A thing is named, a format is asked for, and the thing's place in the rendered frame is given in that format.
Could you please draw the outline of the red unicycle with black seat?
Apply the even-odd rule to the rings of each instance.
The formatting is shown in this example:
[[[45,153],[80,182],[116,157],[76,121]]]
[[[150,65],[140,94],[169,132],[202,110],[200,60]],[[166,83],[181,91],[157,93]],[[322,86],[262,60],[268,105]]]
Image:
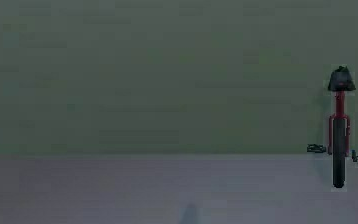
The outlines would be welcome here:
[[[347,66],[339,66],[331,72],[327,90],[334,94],[335,111],[328,118],[328,144],[308,144],[309,153],[327,153],[332,156],[332,185],[343,188],[345,185],[346,157],[351,156],[358,164],[358,153],[350,149],[351,119],[345,113],[347,92],[356,90],[351,72]]]

